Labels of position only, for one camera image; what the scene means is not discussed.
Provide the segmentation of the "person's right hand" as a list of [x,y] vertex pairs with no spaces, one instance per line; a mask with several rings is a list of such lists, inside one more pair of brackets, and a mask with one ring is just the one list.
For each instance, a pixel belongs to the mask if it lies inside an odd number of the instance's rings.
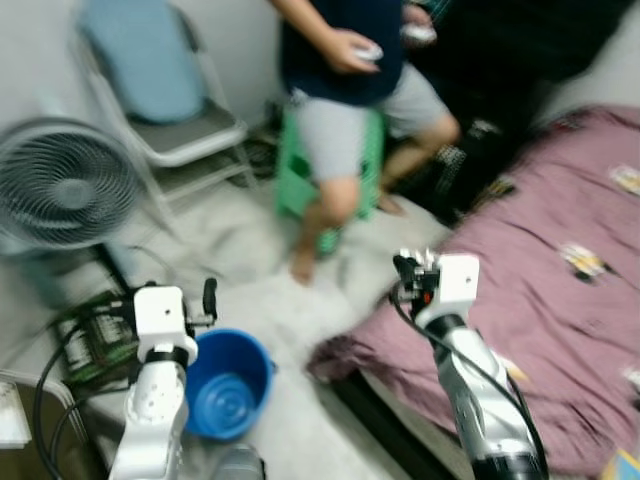
[[342,74],[379,72],[378,60],[362,58],[361,52],[378,51],[374,41],[348,29],[330,29],[323,36],[323,51],[330,68]]

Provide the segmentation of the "person's left hand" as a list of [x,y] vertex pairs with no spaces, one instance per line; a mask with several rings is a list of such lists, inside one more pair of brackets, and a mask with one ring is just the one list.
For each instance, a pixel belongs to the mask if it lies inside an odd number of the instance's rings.
[[404,5],[404,26],[402,36],[411,44],[430,44],[435,40],[436,32],[433,20],[422,6]]

